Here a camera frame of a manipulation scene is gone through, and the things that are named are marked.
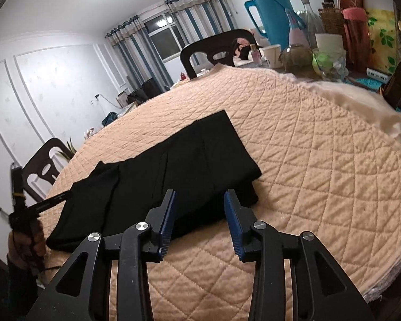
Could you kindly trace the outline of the person's left hand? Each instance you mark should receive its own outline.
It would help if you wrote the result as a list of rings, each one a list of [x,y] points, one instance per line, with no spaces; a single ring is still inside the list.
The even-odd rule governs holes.
[[[23,233],[10,231],[8,235],[8,261],[12,262],[16,267],[27,270],[29,263],[32,261],[34,250],[36,256],[43,258],[46,253],[45,236],[43,232],[43,224],[36,220],[32,225],[32,238]]]

